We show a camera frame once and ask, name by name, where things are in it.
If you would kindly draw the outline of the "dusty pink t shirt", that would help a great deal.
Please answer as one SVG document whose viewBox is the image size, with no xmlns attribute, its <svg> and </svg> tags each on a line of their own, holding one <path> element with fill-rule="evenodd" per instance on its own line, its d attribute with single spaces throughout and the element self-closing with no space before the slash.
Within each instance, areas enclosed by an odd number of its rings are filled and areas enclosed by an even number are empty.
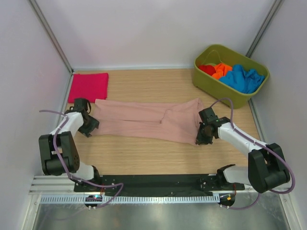
<svg viewBox="0 0 307 230">
<path fill-rule="evenodd" d="M 204 109 L 199 98 L 184 103 L 136 103 L 96 100 L 94 135 L 155 138 L 195 145 Z"/>
</svg>

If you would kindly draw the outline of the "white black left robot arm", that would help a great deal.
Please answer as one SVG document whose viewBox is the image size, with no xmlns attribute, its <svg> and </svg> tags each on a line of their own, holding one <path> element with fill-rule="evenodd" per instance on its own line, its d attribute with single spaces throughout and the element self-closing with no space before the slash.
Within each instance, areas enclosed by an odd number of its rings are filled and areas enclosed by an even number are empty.
<svg viewBox="0 0 307 230">
<path fill-rule="evenodd" d="M 62 121 L 49 134 L 39 137 L 39 150 L 42 170 L 45 175 L 60 176 L 66 174 L 75 182 L 77 189 L 98 191 L 102 180 L 96 167 L 80 160 L 74 136 L 80 132 L 87 138 L 99 128 L 99 121 L 92 116 L 91 104 L 85 98 L 77 98 L 64 113 L 41 110 L 41 113 L 53 113 L 62 116 Z"/>
</svg>

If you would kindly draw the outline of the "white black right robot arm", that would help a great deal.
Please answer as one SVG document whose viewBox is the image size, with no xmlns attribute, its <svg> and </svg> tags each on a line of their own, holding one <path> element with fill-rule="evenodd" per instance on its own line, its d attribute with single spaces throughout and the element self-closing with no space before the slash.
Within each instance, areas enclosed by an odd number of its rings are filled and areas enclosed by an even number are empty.
<svg viewBox="0 0 307 230">
<path fill-rule="evenodd" d="M 290 182 L 291 175 L 285 165 L 281 147 L 259 141 L 239 129 L 231 119 L 219 118 L 211 107 L 199 112 L 200 126 L 196 144 L 208 145 L 221 139 L 243 153 L 248 159 L 246 167 L 227 165 L 218 170 L 216 184 L 226 190 L 234 183 L 252 186 L 258 193 L 273 191 Z"/>
</svg>

